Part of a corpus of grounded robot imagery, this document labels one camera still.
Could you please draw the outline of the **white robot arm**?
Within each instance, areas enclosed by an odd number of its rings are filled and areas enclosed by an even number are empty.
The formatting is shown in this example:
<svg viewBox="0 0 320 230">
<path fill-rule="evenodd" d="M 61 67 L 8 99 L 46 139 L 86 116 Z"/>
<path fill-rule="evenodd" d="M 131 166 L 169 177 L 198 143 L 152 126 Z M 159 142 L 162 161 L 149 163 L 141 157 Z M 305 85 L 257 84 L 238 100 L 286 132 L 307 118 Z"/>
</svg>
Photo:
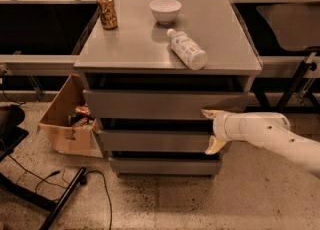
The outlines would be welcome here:
<svg viewBox="0 0 320 230">
<path fill-rule="evenodd" d="M 202 114 L 213 121 L 206 154 L 215 154 L 227 142 L 248 142 L 283 156 L 320 177 L 320 143 L 304 138 L 290 130 L 289 120 L 275 112 L 232 113 L 202 109 Z"/>
</svg>

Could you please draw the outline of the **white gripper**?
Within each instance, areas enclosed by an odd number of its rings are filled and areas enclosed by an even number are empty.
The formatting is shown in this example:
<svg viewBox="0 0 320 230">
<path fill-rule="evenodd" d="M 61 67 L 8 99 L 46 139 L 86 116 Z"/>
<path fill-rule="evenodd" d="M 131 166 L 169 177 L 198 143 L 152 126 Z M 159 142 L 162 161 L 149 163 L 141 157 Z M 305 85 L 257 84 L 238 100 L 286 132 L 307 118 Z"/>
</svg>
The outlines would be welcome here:
<svg viewBox="0 0 320 230">
<path fill-rule="evenodd" d="M 213 120 L 213 132 L 205 153 L 216 154 L 226 141 L 262 143 L 280 130 L 289 131 L 291 126 L 286 116 L 275 112 L 232 113 L 222 110 L 202 109 L 201 113 Z"/>
</svg>

